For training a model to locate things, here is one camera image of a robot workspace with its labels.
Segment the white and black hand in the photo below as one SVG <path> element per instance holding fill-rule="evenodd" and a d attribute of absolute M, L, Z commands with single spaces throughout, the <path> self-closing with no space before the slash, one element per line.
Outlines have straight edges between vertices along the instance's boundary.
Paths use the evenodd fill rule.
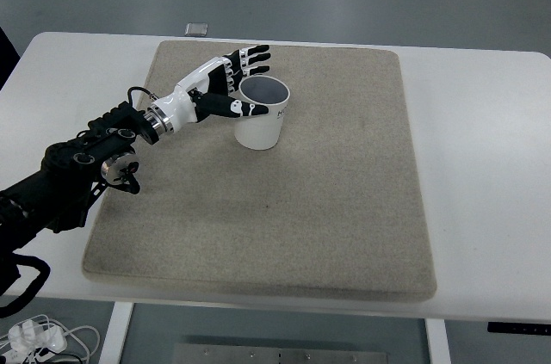
<path fill-rule="evenodd" d="M 265 115 L 266 106 L 241 101 L 232 95 L 247 77 L 264 74 L 269 67 L 269 46 L 238 49 L 215 57 L 201 65 L 180 82 L 173 92 L 152 102 L 145 112 L 158 133 L 173 133 L 189 123 L 199 123 L 210 115 L 242 118 Z"/>

